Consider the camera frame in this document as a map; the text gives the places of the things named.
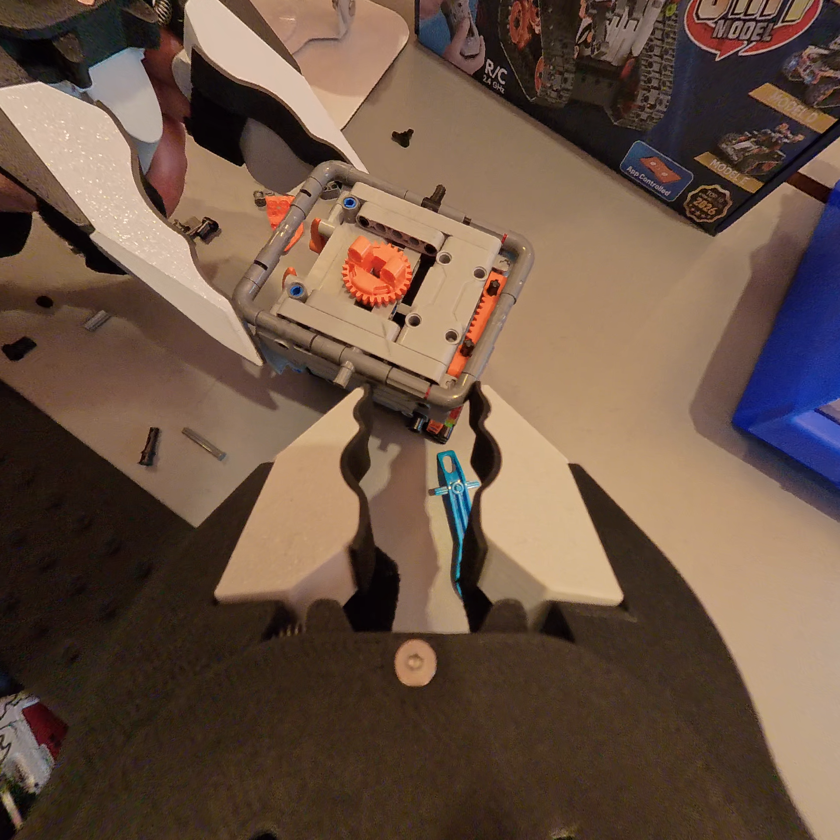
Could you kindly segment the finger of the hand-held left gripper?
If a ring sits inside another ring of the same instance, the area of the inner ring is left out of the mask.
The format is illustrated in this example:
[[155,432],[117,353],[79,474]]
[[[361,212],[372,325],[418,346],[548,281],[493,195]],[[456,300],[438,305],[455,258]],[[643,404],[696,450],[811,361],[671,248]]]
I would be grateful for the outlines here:
[[172,31],[198,145],[250,174],[309,174],[328,161],[367,171],[251,2],[174,2]]
[[203,277],[192,242],[152,203],[110,113],[41,82],[2,90],[2,111],[92,225],[91,241],[199,328],[262,365],[231,302]]

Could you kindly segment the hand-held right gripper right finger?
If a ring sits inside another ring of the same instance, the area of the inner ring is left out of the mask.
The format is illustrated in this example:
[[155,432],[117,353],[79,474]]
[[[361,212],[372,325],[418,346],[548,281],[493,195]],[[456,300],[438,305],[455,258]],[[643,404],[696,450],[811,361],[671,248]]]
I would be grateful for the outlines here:
[[569,460],[478,382],[468,420],[479,487],[457,572],[465,609],[488,611],[505,600],[525,611],[555,602],[619,606],[622,588]]

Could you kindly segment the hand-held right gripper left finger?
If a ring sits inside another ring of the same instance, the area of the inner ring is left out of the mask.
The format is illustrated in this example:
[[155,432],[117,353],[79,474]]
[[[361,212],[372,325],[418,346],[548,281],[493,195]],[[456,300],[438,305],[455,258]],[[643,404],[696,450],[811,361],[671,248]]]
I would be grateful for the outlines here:
[[371,388],[358,387],[278,454],[215,590],[219,602],[309,608],[370,590],[376,548],[361,480],[373,407]]

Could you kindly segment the blue brick separator tool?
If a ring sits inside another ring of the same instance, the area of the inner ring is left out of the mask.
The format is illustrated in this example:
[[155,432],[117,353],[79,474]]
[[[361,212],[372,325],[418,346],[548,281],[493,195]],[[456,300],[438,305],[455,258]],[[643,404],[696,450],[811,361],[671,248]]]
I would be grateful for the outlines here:
[[455,593],[463,599],[461,577],[465,535],[471,513],[470,494],[480,488],[481,482],[466,477],[457,454],[452,449],[437,454],[437,481],[437,486],[430,489],[428,495],[442,498],[444,501],[453,540],[450,579]]

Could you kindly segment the grey brick model orange gear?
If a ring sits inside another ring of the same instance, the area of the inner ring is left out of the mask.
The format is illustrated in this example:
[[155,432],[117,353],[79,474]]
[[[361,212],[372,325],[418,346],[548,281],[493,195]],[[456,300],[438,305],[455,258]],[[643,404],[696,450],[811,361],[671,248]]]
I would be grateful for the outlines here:
[[502,233],[340,161],[317,166],[234,290],[276,371],[308,372],[448,441],[533,264]]

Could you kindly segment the person's left hand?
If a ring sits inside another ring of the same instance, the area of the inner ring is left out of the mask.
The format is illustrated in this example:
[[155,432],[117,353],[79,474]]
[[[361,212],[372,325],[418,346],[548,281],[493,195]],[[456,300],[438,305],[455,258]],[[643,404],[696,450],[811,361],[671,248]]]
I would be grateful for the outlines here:
[[177,87],[172,71],[172,61],[181,50],[178,38],[162,28],[159,47],[145,50],[143,58],[162,115],[161,140],[146,177],[160,195],[167,217],[182,198],[187,170],[184,120],[190,115],[190,103]]

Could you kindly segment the orange brick plate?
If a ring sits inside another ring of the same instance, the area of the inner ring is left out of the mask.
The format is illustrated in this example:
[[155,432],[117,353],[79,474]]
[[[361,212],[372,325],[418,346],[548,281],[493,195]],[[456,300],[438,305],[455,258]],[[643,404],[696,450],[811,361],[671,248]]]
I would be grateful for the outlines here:
[[[272,231],[277,230],[280,223],[286,218],[294,196],[291,195],[279,195],[279,194],[268,194],[266,193],[266,214],[268,217],[268,221]],[[294,233],[293,236],[290,237],[290,240],[286,247],[283,250],[283,254],[287,254],[289,250],[298,242],[298,240],[303,235],[304,225],[300,224],[297,228],[297,231]]]

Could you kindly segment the black perforated pad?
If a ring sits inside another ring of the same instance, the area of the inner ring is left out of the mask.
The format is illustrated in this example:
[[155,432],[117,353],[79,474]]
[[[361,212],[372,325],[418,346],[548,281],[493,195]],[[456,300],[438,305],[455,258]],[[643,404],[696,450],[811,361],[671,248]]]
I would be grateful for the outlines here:
[[193,527],[12,387],[1,397],[2,671],[68,712]]

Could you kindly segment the blue plastic bin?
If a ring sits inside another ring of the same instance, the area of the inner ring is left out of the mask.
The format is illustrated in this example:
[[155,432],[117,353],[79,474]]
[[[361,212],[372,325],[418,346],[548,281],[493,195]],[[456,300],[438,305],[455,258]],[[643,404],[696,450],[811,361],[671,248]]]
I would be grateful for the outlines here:
[[839,484],[839,184],[832,189],[732,424]]

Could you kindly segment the red white printed packet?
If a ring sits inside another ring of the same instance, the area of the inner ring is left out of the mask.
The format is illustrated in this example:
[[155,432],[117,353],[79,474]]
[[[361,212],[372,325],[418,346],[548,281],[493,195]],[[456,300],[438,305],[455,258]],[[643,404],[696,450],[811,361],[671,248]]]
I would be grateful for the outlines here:
[[1,838],[13,838],[49,781],[68,727],[25,691],[1,699]]

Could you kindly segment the dark blue toy box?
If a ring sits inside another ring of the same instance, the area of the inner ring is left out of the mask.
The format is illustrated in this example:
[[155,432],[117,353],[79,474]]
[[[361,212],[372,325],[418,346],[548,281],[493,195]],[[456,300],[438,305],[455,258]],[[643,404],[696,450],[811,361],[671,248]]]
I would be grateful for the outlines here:
[[838,139],[838,1],[414,11],[421,46],[710,235]]

